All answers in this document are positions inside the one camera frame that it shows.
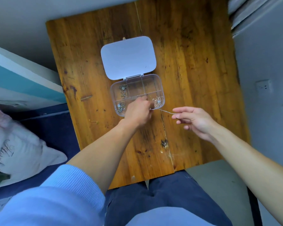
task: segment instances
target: light blue sweatshirt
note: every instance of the light blue sweatshirt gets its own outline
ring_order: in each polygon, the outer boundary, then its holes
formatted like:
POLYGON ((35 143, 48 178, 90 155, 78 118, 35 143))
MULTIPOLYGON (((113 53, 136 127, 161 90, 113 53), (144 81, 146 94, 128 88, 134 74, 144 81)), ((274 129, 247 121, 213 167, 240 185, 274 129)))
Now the light blue sweatshirt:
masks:
MULTIPOLYGON (((4 225, 96 225, 105 196, 82 170, 60 166, 41 186, 15 195, 0 212, 4 225)), ((212 225, 189 211, 161 207, 136 215, 127 225, 212 225)))

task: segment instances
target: power outlet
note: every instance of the power outlet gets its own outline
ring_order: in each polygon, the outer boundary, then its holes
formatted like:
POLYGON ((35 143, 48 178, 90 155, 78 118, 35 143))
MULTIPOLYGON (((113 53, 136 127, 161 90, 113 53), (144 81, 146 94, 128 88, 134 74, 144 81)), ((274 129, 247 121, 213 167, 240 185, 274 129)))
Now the power outlet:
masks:
POLYGON ((267 96, 272 93, 271 80, 262 80, 256 82, 256 90, 259 96, 267 96))

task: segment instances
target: person's leg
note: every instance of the person's leg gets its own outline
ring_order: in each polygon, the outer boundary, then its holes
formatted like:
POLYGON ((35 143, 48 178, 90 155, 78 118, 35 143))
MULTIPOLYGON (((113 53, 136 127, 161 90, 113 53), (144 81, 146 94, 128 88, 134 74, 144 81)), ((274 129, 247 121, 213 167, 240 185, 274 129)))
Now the person's leg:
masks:
POLYGON ((105 226, 126 225, 137 214, 161 207, 159 201, 153 200, 145 182, 108 190, 106 199, 105 226))
POLYGON ((166 206, 181 207, 213 225, 232 225, 217 203, 185 171, 151 179, 149 191, 166 206))

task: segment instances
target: wooden table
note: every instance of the wooden table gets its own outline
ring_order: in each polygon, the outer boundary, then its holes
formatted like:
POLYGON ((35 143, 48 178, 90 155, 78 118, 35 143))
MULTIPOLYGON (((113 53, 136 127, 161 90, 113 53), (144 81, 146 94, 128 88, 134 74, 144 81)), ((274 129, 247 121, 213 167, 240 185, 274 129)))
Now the wooden table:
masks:
MULTIPOLYGON (((46 26, 80 149, 122 119, 112 104, 115 81, 105 74, 102 46, 141 35, 154 45, 153 73, 162 80, 164 110, 202 107, 249 142, 226 0, 139 0, 46 26)), ((129 142, 110 188, 221 158, 212 144, 156 110, 129 142)))

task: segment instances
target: open lid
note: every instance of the open lid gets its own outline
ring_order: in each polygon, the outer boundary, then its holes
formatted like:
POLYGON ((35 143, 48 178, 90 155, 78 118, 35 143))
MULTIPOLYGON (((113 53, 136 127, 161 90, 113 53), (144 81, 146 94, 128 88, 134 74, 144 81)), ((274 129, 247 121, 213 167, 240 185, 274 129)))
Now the open lid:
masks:
POLYGON ((153 44, 147 36, 104 45, 101 56, 106 75, 111 80, 144 75, 156 68, 153 44))

